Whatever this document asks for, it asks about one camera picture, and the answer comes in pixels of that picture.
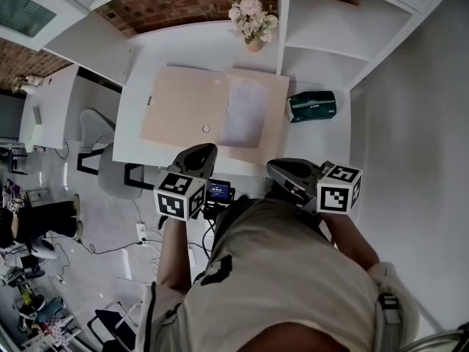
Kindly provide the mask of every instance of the green bag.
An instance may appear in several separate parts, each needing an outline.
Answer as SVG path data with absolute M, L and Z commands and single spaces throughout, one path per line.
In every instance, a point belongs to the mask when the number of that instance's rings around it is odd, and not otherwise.
M 337 105 L 331 91 L 305 91 L 287 99 L 290 122 L 331 119 L 336 116 Z

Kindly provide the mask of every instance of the checkered cloth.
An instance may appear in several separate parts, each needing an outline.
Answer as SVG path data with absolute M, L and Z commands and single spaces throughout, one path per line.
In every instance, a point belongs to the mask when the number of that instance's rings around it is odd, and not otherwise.
M 62 322 L 60 317 L 53 315 L 45 322 L 45 324 L 52 333 L 54 345 L 56 347 L 59 347 L 60 345 L 68 345 L 67 338 L 62 333 L 62 327 L 64 327 L 65 324 Z

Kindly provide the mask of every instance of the shelf compartment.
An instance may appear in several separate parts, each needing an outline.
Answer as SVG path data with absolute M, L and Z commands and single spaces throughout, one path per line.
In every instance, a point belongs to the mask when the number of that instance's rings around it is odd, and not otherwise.
M 373 59 L 412 15 L 383 0 L 290 0 L 285 46 Z
M 305 48 L 285 48 L 282 74 L 292 81 L 321 87 L 346 88 L 368 62 Z

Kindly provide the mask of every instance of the white marker cube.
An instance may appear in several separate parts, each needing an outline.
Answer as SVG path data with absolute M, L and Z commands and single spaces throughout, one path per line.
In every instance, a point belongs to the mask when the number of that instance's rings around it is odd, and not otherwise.
M 317 211 L 349 213 L 360 198 L 363 171 L 335 166 L 317 183 Z
M 163 170 L 156 180 L 156 212 L 188 221 L 205 203 L 207 180 Z

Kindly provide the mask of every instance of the white paper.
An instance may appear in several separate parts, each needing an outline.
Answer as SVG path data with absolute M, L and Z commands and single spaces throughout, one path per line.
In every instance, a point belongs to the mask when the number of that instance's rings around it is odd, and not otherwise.
M 229 85 L 229 102 L 224 125 L 218 135 L 220 146 L 259 147 L 269 92 L 265 86 L 245 78 Z

